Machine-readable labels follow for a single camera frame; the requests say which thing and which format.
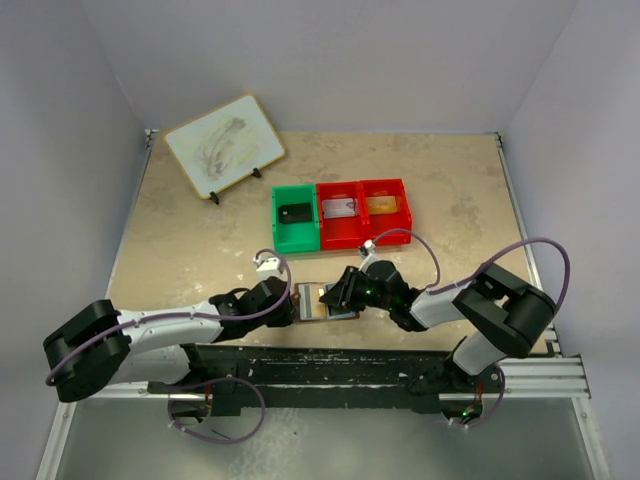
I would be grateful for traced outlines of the brown leather card holder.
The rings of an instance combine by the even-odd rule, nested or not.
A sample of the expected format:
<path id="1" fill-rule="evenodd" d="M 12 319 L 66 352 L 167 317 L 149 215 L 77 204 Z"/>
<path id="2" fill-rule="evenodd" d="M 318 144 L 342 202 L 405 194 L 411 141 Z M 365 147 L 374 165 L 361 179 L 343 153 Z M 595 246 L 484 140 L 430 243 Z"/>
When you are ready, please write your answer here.
<path id="1" fill-rule="evenodd" d="M 360 314 L 357 312 L 327 306 L 319 301 L 334 285 L 334 282 L 296 283 L 292 301 L 297 307 L 297 321 L 310 323 L 358 319 Z"/>

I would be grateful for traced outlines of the red plastic bin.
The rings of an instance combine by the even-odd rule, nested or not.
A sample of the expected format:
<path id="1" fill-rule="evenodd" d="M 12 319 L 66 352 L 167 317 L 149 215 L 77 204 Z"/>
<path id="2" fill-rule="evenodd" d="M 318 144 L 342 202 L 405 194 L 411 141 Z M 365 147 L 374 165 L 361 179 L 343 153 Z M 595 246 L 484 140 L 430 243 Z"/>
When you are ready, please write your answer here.
<path id="1" fill-rule="evenodd" d="M 320 248 L 323 251 L 348 250 L 363 244 L 370 230 L 360 182 L 317 183 L 315 188 L 319 215 Z M 322 214 L 321 202 L 331 198 L 355 198 L 358 214 L 351 218 L 325 219 Z"/>
<path id="2" fill-rule="evenodd" d="M 393 229 L 412 229 L 412 213 L 405 185 L 400 178 L 361 180 L 360 184 L 369 217 L 371 239 Z M 373 201 L 379 198 L 391 201 L 390 207 L 372 207 Z"/>

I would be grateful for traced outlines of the green plastic bin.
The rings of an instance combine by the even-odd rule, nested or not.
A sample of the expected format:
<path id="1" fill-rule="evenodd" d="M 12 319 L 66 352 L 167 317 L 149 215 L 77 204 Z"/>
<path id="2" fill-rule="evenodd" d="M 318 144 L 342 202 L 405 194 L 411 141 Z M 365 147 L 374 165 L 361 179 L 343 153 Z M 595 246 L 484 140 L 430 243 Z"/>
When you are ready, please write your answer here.
<path id="1" fill-rule="evenodd" d="M 272 198 L 274 249 L 282 254 L 320 250 L 320 228 L 314 184 L 275 186 Z"/>

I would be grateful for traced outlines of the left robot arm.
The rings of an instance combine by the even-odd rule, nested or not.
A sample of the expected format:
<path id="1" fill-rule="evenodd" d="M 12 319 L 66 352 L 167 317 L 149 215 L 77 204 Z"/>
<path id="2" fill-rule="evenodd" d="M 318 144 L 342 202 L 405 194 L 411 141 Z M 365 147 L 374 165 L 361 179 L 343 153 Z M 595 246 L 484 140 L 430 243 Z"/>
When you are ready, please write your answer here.
<path id="1" fill-rule="evenodd" d="M 189 307 L 139 312 L 97 300 L 44 340 L 45 383 L 65 403 L 127 382 L 194 392 L 206 369 L 189 357 L 189 346 L 241 339 L 260 327 L 288 326 L 293 318 L 291 284 L 274 276 Z"/>

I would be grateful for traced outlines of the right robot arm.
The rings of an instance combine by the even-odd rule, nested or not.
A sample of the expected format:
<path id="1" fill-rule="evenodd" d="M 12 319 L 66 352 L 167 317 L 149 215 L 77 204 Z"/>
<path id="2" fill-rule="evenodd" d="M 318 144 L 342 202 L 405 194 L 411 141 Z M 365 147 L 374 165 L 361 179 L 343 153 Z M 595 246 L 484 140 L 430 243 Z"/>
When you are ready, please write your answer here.
<path id="1" fill-rule="evenodd" d="M 410 287 L 387 260 L 363 269 L 349 266 L 319 302 L 351 312 L 385 310 L 407 332 L 468 320 L 475 332 L 455 347 L 444 369 L 446 383 L 456 391 L 469 390 L 504 358 L 527 357 L 557 312 L 546 293 L 496 264 L 468 285 L 439 294 Z"/>

